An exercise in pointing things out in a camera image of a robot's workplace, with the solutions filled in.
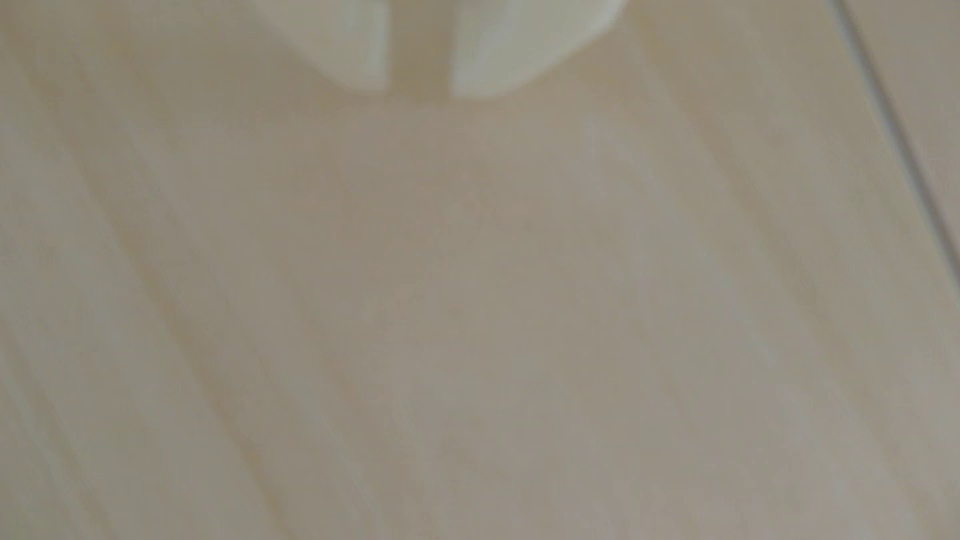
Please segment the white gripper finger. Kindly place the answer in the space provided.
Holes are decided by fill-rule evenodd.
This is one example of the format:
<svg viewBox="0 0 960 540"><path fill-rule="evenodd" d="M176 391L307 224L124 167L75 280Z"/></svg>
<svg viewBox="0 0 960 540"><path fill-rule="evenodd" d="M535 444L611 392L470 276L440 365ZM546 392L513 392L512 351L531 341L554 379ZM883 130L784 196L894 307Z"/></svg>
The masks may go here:
<svg viewBox="0 0 960 540"><path fill-rule="evenodd" d="M384 92L390 80L386 1L252 1L295 53L351 92Z"/></svg>
<svg viewBox="0 0 960 540"><path fill-rule="evenodd" d="M490 99L530 83L617 22L626 1L464 1L454 16L450 93Z"/></svg>

